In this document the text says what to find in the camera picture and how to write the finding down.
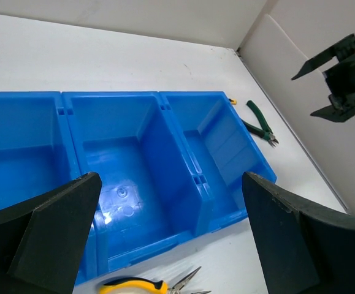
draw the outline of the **plastic storage bin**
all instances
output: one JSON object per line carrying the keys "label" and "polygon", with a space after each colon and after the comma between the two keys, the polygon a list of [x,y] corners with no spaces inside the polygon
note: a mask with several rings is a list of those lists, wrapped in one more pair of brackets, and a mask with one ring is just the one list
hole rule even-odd
{"label": "plastic storage bin", "polygon": [[277,177],[223,92],[161,92],[213,201],[209,231],[247,217],[241,176]]}
{"label": "plastic storage bin", "polygon": [[243,172],[276,179],[222,92],[62,95],[80,171],[103,182],[97,275],[244,219]]}
{"label": "plastic storage bin", "polygon": [[[60,92],[0,92],[0,209],[79,176]],[[95,258],[82,262],[79,276],[96,275]]]}

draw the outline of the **white table surface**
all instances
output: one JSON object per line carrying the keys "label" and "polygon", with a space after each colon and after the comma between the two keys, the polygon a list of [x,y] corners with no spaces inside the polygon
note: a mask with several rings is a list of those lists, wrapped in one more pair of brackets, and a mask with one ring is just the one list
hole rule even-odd
{"label": "white table surface", "polygon": [[[343,208],[235,52],[174,40],[79,28],[0,15],[0,91],[224,91],[237,112],[263,111],[280,144],[255,138],[278,176],[277,184],[330,208]],[[207,234],[150,260],[75,288],[96,293],[114,276],[176,282],[197,266],[190,290],[267,293],[248,220]]]}

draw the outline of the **white backdrop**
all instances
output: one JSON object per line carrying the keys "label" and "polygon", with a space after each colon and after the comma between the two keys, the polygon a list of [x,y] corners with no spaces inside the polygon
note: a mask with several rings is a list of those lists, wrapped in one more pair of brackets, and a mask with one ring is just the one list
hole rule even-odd
{"label": "white backdrop", "polygon": [[349,212],[355,214],[355,117],[337,124],[310,116],[330,104],[319,70],[291,81],[308,58],[353,32],[355,1],[279,0],[258,21],[241,53]]}
{"label": "white backdrop", "polygon": [[0,0],[0,14],[237,49],[266,0]]}

